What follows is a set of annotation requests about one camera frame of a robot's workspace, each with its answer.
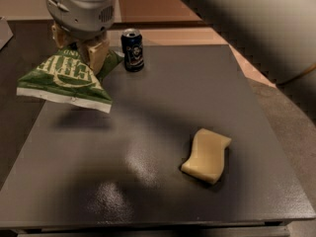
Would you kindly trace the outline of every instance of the aluminum can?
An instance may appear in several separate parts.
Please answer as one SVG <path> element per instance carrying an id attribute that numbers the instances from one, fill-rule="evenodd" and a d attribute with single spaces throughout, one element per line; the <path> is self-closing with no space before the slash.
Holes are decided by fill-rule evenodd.
<path id="1" fill-rule="evenodd" d="M 121 35 L 121 47 L 125 54 L 125 69 L 129 72 L 137 72 L 144 66 L 142 52 L 142 35 L 138 29 L 126 29 Z"/>

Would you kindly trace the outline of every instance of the crumpled bag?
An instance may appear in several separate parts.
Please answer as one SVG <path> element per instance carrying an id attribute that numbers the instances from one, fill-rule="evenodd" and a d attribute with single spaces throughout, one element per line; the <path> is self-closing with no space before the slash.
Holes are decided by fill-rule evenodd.
<path id="1" fill-rule="evenodd" d="M 109 50 L 103 68 L 94 75 L 79 52 L 66 47 L 20 78 L 17 95 L 109 113 L 113 100 L 102 87 L 102 81 L 122 61 L 121 54 Z"/>

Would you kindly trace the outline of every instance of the floor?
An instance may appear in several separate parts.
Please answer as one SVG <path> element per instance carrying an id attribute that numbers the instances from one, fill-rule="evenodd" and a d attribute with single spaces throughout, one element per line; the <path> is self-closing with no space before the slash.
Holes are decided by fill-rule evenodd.
<path id="1" fill-rule="evenodd" d="M 303 190 L 316 209 L 315 124 L 279 90 L 252 80 L 249 82 Z M 278 105 L 272 106 L 270 102 L 278 103 Z M 296 138 L 302 143 L 295 143 Z M 316 236 L 316 220 L 290 223 L 288 229 L 291 237 L 314 237 Z"/>

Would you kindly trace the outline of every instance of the wall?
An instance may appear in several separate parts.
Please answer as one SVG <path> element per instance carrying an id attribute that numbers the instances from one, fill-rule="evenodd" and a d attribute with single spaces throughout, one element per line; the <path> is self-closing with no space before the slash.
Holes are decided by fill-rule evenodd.
<path id="1" fill-rule="evenodd" d="M 51 19 L 45 0 L 0 0 L 7 20 Z M 179 0 L 118 0 L 116 22 L 194 21 L 198 17 Z"/>

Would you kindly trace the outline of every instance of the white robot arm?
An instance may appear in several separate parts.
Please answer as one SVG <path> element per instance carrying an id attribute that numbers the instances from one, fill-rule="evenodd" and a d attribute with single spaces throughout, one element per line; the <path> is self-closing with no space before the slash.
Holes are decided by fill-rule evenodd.
<path id="1" fill-rule="evenodd" d="M 97 74 L 106 58 L 107 30 L 114 23 L 116 0 L 46 0 L 54 19 L 53 37 L 59 48 L 76 42 L 83 60 Z"/>

